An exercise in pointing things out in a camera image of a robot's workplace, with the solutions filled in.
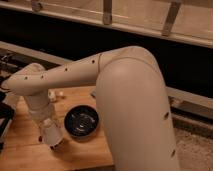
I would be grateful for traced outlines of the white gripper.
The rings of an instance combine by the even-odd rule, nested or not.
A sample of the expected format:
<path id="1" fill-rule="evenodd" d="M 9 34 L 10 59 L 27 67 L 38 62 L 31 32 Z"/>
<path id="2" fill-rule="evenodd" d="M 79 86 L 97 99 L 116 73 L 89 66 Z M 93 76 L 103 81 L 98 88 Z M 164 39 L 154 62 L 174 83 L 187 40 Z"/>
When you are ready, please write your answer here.
<path id="1" fill-rule="evenodd" d="M 51 118 L 41 122 L 40 132 L 43 142 L 49 147 L 58 145 L 63 139 L 60 127 Z"/>

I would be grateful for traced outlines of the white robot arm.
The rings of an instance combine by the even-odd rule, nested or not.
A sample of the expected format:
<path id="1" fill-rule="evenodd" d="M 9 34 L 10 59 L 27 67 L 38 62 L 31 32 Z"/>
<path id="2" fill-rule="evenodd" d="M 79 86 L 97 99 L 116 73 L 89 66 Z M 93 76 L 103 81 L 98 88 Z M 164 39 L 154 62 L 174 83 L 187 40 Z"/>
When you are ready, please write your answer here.
<path id="1" fill-rule="evenodd" d="M 116 171 L 180 171 L 164 78 L 143 47 L 105 51 L 50 70 L 31 63 L 10 76 L 7 85 L 25 99 L 50 147 L 63 135 L 48 91 L 94 86 Z"/>

